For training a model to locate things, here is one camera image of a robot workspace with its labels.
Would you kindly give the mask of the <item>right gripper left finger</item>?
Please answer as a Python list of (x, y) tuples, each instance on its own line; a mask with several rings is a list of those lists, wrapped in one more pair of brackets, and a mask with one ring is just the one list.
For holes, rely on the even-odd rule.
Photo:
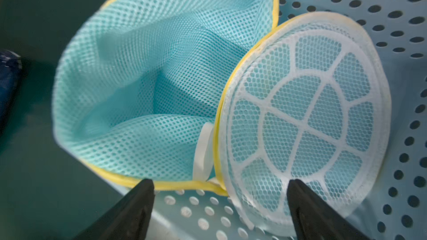
[(142, 180), (76, 240), (144, 240), (155, 194), (152, 180)]

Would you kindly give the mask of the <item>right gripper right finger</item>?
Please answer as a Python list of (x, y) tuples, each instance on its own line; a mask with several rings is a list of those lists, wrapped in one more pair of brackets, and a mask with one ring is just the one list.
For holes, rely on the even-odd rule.
[(288, 205), (299, 240), (367, 240), (301, 180), (290, 180)]

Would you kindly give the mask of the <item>teal mesh laundry bag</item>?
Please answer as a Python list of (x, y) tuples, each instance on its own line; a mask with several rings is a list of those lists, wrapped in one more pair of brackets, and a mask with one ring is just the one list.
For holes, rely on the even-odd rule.
[(348, 217), (374, 186), (391, 95), (366, 30), (279, 0), (108, 0), (64, 50), (57, 143), (121, 186), (229, 196), (249, 228), (296, 234), (303, 181)]

